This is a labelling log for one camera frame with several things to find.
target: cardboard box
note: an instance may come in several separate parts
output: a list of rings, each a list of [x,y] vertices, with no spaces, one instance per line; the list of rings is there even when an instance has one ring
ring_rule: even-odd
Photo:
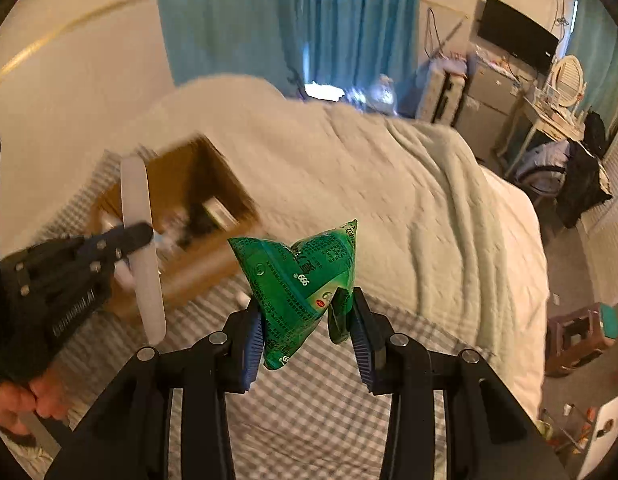
[[[216,197],[237,220],[229,231],[216,230],[194,238],[185,251],[164,262],[161,271],[165,308],[178,306],[199,296],[220,280],[239,270],[238,261],[227,243],[234,236],[262,235],[253,201],[223,156],[206,137],[170,150],[146,164],[153,228],[161,233],[161,219],[170,212],[192,203]],[[104,192],[94,203],[89,230],[102,232],[101,211],[122,218],[120,183]],[[135,294],[129,293],[112,278],[112,297],[105,309],[122,319],[139,321]]]

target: green medicine packet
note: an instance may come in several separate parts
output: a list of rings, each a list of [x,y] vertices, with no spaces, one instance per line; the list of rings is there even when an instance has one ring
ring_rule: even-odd
[[[298,240],[291,247],[258,238],[229,238],[265,319],[264,362],[282,368],[318,326],[325,311],[329,338],[340,344],[349,337],[345,318],[353,301],[356,229],[342,227]],[[338,304],[338,288],[347,291]]]

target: blue curtain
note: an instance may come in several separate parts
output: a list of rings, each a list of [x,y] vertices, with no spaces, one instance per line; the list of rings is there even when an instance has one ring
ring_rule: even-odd
[[[579,109],[598,112],[609,131],[618,107],[618,27],[600,0],[578,0],[567,54],[579,59],[587,82]]]
[[[366,88],[416,67],[419,0],[303,0],[308,81]]]
[[[177,85],[220,72],[261,76],[284,94],[302,79],[300,0],[158,0]]]

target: black flat screen tv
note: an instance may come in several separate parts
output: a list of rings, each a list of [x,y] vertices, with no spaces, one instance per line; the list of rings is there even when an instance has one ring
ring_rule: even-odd
[[[546,28],[500,0],[487,0],[478,36],[544,75],[558,46],[558,38]]]

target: metal screw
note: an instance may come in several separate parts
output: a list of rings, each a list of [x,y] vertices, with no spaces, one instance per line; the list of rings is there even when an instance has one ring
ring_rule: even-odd
[[[140,361],[150,361],[151,359],[153,359],[154,355],[155,355],[155,350],[151,348],[150,346],[140,348],[138,350],[138,353],[136,354],[136,356],[138,357],[138,359],[140,359]]]
[[[222,345],[227,342],[228,338],[224,332],[214,332],[209,335],[209,343],[212,345]]]
[[[476,364],[480,361],[480,354],[476,350],[464,350],[462,353],[463,361],[470,365]]]
[[[409,338],[404,334],[393,334],[389,341],[394,346],[407,346],[409,344]]]

